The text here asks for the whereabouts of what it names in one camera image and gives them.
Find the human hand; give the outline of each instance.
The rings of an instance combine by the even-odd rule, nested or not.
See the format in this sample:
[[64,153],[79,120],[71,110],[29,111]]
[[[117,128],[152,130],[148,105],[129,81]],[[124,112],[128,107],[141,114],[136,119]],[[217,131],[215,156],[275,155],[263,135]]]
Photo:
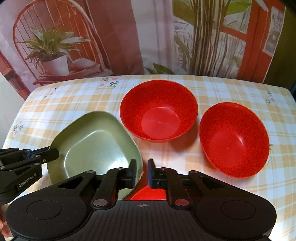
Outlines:
[[10,232],[10,228],[6,222],[6,209],[7,208],[8,208],[7,204],[2,205],[0,207],[0,232],[6,238],[12,237],[12,234]]

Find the tablecloth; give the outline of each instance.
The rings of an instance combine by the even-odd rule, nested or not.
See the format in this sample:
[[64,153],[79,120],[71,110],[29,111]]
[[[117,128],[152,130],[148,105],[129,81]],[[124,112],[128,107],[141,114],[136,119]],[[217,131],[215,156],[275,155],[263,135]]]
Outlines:
[[[124,95],[137,84],[152,79],[176,81],[187,87],[198,102],[198,121],[190,131],[168,143],[151,143],[133,137],[144,160],[180,174],[199,170],[269,200],[277,212],[272,241],[296,240],[296,104],[287,89],[241,80],[188,75],[133,75],[70,80],[37,88],[27,98],[8,133],[4,148],[37,149],[49,146],[56,135],[83,114],[103,110],[120,120]],[[255,176],[236,179],[215,170],[206,160],[197,135],[205,111],[219,102],[235,102],[251,109],[264,123],[270,155]],[[24,194],[50,185],[44,176]]]

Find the white flower pot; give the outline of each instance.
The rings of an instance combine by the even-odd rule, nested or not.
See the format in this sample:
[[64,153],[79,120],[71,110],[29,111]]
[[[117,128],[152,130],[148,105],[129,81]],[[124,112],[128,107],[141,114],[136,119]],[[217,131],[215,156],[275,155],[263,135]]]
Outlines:
[[66,76],[69,75],[69,68],[67,57],[61,56],[51,61],[42,62],[46,72],[50,72],[53,76]]

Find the bowl bottom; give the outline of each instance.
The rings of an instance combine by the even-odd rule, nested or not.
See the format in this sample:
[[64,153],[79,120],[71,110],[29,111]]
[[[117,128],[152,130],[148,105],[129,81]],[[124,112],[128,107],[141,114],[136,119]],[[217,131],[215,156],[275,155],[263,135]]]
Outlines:
[[215,161],[217,167],[232,169],[244,166],[246,147],[243,139],[227,130],[216,133],[209,143],[209,158]]
[[165,139],[174,135],[180,126],[176,113],[168,107],[148,110],[142,118],[142,129],[154,139]]

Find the crosshair logo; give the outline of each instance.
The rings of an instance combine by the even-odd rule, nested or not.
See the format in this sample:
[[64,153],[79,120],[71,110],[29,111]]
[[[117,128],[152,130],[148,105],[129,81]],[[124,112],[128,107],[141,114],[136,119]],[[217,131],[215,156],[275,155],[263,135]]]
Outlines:
[[145,203],[141,203],[140,205],[138,205],[138,206],[140,206],[141,208],[145,208],[145,207],[147,207],[148,205],[147,204],[145,204]]

